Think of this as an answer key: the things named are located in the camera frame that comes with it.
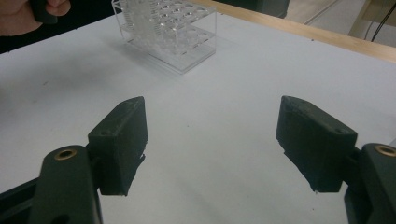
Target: white table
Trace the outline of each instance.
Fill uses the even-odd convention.
[[[344,191],[316,194],[275,138],[282,95],[359,133],[396,137],[396,64],[218,15],[218,51],[184,76],[125,48],[115,18],[0,55],[0,191],[37,177],[52,150],[88,143],[143,95],[147,159],[105,223],[347,223]]]

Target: screw hole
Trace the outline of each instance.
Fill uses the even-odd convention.
[[[77,151],[75,149],[65,149],[65,150],[58,152],[55,155],[55,160],[64,161],[64,160],[74,157],[76,154],[77,154]]]
[[[389,146],[375,146],[375,150],[385,156],[396,157],[396,148]]]

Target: finger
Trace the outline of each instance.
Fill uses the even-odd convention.
[[[35,20],[30,5],[26,3],[17,13],[0,17],[0,35],[23,35],[37,29],[41,24]]]
[[[0,0],[0,15],[10,15],[18,12],[27,0]]]
[[[60,0],[47,0],[47,3],[52,7],[57,7],[62,3]]]
[[[48,13],[54,16],[63,16],[70,10],[70,8],[71,5],[69,1],[64,1],[57,7],[53,7],[50,4],[46,5]]]

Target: clear test tube rack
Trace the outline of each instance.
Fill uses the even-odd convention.
[[[112,0],[112,5],[125,41],[180,74],[216,52],[214,7],[184,0]]]

